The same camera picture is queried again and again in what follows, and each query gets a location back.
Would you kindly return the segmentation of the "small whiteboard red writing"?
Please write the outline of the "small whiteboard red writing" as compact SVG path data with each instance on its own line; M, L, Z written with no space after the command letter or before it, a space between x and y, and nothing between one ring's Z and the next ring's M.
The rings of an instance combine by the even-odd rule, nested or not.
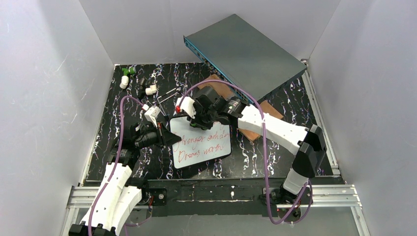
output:
M172 158L177 169L231 154L231 132L228 125L215 122L210 130L192 127L186 116L171 118L170 131L181 140L172 145Z

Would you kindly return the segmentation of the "green whiteboard eraser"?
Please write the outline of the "green whiteboard eraser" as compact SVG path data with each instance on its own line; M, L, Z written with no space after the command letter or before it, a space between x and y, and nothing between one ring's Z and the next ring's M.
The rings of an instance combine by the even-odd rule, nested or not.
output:
M202 130L210 130L212 128L212 124L199 124L196 122L190 122L190 126L194 128L200 128Z

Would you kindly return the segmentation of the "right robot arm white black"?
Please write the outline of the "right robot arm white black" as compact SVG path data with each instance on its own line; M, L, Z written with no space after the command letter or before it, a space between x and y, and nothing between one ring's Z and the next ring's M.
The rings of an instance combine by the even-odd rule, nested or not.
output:
M176 109L187 113L192 127L209 130L215 122L235 126L259 134L291 152L295 158L286 179L278 190L263 195L274 204L294 203L303 186L316 176L326 155L327 146L319 126L307 128L287 123L237 96L226 99L211 87L200 89L194 97L178 99Z

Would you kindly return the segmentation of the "white pipe elbow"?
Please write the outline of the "white pipe elbow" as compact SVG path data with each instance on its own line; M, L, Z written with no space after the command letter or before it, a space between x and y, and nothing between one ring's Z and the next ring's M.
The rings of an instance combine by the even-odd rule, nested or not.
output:
M129 77L128 76L122 76L119 87L121 89L126 89L128 87L128 85L129 85Z

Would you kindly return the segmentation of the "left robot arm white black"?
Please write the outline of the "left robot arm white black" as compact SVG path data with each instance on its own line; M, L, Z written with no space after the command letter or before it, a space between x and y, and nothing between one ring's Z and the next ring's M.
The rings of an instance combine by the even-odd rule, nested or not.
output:
M165 148L181 141L163 123L146 121L125 125L109 155L104 178L80 223L72 224L70 236L118 236L132 212L143 197L142 186L128 185L133 168L143 148Z

